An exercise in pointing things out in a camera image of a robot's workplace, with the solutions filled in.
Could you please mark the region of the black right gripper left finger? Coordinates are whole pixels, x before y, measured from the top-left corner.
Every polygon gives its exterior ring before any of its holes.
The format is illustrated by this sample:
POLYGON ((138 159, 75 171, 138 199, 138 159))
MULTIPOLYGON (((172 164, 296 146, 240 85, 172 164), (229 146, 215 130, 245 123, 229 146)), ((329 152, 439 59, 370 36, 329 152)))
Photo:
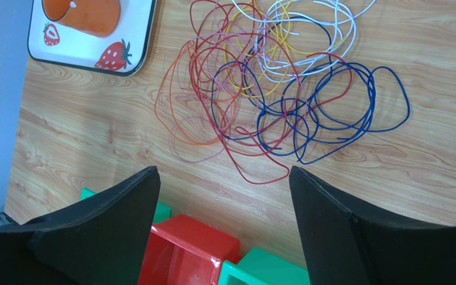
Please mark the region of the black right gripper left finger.
POLYGON ((137 284, 160 191, 155 166, 24 224, 0 226, 0 284, 137 284))

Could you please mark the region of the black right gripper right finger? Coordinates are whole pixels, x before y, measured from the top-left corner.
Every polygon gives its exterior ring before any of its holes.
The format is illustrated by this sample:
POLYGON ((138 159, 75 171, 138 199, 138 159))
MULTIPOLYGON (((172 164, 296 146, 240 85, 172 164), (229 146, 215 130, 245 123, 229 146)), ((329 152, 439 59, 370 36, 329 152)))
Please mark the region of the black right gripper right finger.
POLYGON ((289 187, 312 284, 456 284, 456 226, 393 213, 297 166, 289 187))

